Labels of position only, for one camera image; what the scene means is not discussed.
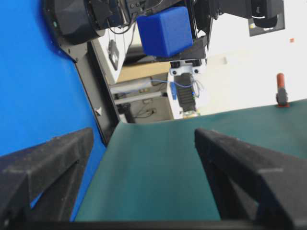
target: cable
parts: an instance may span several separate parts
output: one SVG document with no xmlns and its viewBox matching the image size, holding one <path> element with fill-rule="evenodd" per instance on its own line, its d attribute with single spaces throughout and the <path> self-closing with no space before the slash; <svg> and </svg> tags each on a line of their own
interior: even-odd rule
<svg viewBox="0 0 307 230">
<path fill-rule="evenodd" d="M 193 89 L 194 89 L 194 95 L 195 97 L 199 98 L 201 95 L 201 91 L 203 91 L 205 88 L 199 80 L 193 79 L 192 84 L 193 84 Z"/>
<path fill-rule="evenodd" d="M 150 115 L 148 116 L 143 116 L 143 117 L 134 117 L 134 119 L 146 119 L 146 118 L 149 118 L 151 117 L 152 115 L 154 115 L 154 112 L 152 112 Z"/>
<path fill-rule="evenodd" d="M 114 34 L 116 34 L 116 35 L 123 35 L 123 34 L 125 34 L 126 32 L 128 32 L 129 29 L 131 29 L 133 23 L 136 22 L 136 18 L 137 18 L 137 14 L 134 13 L 134 14 L 132 15 L 131 22 L 130 22 L 130 24 L 129 24 L 129 26 L 128 26 L 128 29 L 125 30 L 125 31 L 123 31 L 123 32 L 121 32 L 121 33 L 117 33 L 117 32 L 115 32 L 115 31 L 113 31 L 113 30 L 111 29 L 111 25 L 110 25 L 109 19 L 107 19 L 106 22 L 107 22 L 107 25 L 108 25 L 108 27 L 109 27 L 109 30 L 110 30 L 112 33 L 114 33 Z"/>
</svg>

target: blue wire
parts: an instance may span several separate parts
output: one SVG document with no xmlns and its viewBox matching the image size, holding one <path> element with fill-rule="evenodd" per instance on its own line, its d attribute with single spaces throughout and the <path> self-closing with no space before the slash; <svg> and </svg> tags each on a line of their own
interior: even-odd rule
<svg viewBox="0 0 307 230">
<path fill-rule="evenodd" d="M 144 89 L 144 87 L 146 85 L 148 85 L 150 82 L 161 82 L 161 83 L 172 83 L 172 81 L 167 81 L 167 80 L 150 80 L 148 81 L 147 83 L 145 83 L 141 88 L 139 88 L 138 90 L 133 90 L 133 91 L 128 91 L 128 92 L 121 92 L 121 91 L 117 91 L 117 90 L 112 90 L 112 91 L 115 91 L 117 93 L 124 93 L 124 94 L 129 94 L 129 93 L 133 93 L 133 92 L 138 92 L 142 89 Z M 180 85 L 178 84 L 177 82 L 174 82 L 175 85 L 181 87 L 181 88 L 191 88 L 193 87 L 193 85 Z"/>
</svg>

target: red object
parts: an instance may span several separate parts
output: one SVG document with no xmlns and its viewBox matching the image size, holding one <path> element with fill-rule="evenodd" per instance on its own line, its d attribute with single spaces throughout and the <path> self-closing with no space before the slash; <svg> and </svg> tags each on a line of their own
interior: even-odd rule
<svg viewBox="0 0 307 230">
<path fill-rule="evenodd" d="M 284 74 L 283 73 L 277 74 L 277 88 L 278 88 L 278 93 L 277 93 L 277 98 L 278 98 L 279 97 L 279 92 L 280 92 L 279 90 L 280 89 L 284 89 L 285 90 L 285 81 L 284 81 Z M 289 106 L 289 103 L 287 103 L 286 105 L 280 105 L 280 103 L 278 103 L 278 107 L 280 107 L 280 108 L 289 108 L 290 106 Z"/>
<path fill-rule="evenodd" d="M 283 73 L 277 74 L 277 86 L 278 86 L 278 89 L 280 89 L 280 88 L 285 89 L 285 82 L 284 82 L 284 74 Z"/>
</svg>

